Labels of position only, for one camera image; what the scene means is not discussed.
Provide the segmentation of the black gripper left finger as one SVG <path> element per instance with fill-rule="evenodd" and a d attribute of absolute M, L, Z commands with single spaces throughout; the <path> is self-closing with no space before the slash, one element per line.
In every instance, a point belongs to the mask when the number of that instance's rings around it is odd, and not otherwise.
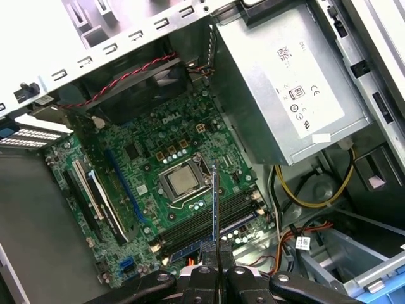
<path fill-rule="evenodd" d="M 218 297 L 218 257 L 216 243 L 204 242 L 202 264 L 186 266 L 177 277 L 157 270 L 122 287 L 98 296 L 89 303 L 216 303 Z"/>

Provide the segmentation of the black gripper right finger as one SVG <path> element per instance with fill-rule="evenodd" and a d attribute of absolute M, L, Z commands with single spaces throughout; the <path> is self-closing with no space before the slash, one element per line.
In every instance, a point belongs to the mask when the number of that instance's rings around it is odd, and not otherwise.
<path fill-rule="evenodd" d="M 225 272 L 227 302 L 359 303 L 350 296 L 290 272 L 271 275 L 267 284 L 261 280 L 262 277 L 251 268 L 233 264 Z"/>

